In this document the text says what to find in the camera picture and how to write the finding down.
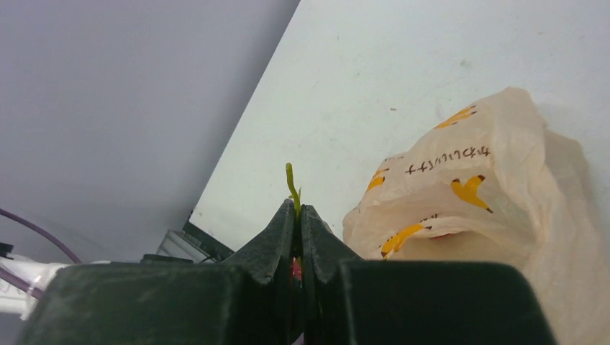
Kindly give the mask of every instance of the white wall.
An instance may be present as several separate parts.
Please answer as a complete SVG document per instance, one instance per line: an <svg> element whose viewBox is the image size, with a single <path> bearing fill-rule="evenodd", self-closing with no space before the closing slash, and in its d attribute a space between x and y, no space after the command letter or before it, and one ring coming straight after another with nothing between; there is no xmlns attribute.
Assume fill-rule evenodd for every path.
<svg viewBox="0 0 610 345"><path fill-rule="evenodd" d="M0 1L0 207L85 261L195 206L298 0ZM0 219L0 241L66 258ZM20 321L0 314L0 344Z"/></svg>
<svg viewBox="0 0 610 345"><path fill-rule="evenodd" d="M516 86L551 130L582 144L610 251L609 14L607 0L552 10L527 0L303 1L191 223L239 249L286 197L292 162L301 201L342 236L384 157Z"/></svg>

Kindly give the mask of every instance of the white surface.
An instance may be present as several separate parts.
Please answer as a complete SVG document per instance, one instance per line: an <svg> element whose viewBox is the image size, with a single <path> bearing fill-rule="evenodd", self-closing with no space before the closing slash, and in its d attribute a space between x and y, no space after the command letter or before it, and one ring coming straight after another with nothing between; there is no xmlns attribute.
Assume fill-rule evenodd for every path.
<svg viewBox="0 0 610 345"><path fill-rule="evenodd" d="M21 260L21 262L31 262L27 257L22 257L18 255L13 255L13 259ZM0 266L7 266L5 263L8 263L9 267L17 268L20 266L20 263L14 264L10 262L11 260L4 259L0 257ZM13 274L19 274L15 272L16 270L11 270ZM10 285L6 280L0 279L0 313L11 313L11 314L23 314L27 310L27 294L24 291L19 290L18 288Z"/></svg>
<svg viewBox="0 0 610 345"><path fill-rule="evenodd" d="M610 1L303 1L191 222L239 249L288 196L341 237L389 154L507 86L578 139L609 225Z"/></svg>

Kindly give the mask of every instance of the plastic bag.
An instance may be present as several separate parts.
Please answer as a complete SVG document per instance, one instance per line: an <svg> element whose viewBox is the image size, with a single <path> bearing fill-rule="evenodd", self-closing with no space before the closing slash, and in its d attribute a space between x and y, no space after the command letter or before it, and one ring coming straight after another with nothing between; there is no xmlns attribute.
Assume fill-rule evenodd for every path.
<svg viewBox="0 0 610 345"><path fill-rule="evenodd" d="M483 260L519 269L561 344L610 344L610 275L580 145L525 90L466 107L387 157L343 220L367 259Z"/></svg>

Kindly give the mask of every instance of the clip jaw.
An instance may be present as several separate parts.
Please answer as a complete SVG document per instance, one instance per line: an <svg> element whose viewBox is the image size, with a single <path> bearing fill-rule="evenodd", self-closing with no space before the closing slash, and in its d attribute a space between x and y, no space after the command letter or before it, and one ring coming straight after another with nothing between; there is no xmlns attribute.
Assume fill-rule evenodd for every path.
<svg viewBox="0 0 610 345"><path fill-rule="evenodd" d="M285 201L265 230L218 265L66 267L17 344L286 345L300 327L305 344L316 345L555 344L512 267L365 261L313 206L295 215ZM293 280L295 257L302 287Z"/></svg>

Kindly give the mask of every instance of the yellow banana graphic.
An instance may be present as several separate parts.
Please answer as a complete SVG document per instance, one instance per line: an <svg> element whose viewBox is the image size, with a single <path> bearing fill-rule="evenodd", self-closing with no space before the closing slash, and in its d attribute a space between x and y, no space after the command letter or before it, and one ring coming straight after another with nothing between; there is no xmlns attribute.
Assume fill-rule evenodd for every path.
<svg viewBox="0 0 610 345"><path fill-rule="evenodd" d="M469 118L470 115L476 114L476 110L474 110L474 108L475 106L469 106L466 109L460 110L456 115L451 116L449 119L445 120L445 122L442 122L441 124L436 126L435 129L449 127L452 124L456 124L459 121L462 121L463 119Z"/></svg>
<svg viewBox="0 0 610 345"><path fill-rule="evenodd" d="M366 191L368 192L369 190L373 189L374 187L377 187L378 185L382 185L386 181L386 177L385 176L379 177L379 174L384 173L388 170L390 170L390 169L377 170L375 172L375 175L373 175L373 178L370 179L370 183L368 184Z"/></svg>
<svg viewBox="0 0 610 345"><path fill-rule="evenodd" d="M396 235L390 237L390 239L387 240L386 243L383 244L383 246L381 246L382 258L387 259L388 255L396 253L400 248L402 248L402 245L404 244L407 238L409 238L412 234L415 234L419 230L422 230L423 228L424 227L421 224L417 223L415 225L407 226Z"/></svg>
<svg viewBox="0 0 610 345"><path fill-rule="evenodd" d="M485 180L485 176L479 175L471 177L464 185L460 183L460 179L456 178L451 181L451 189L455 195L465 202L486 209L489 213L493 211L477 196L478 186Z"/></svg>

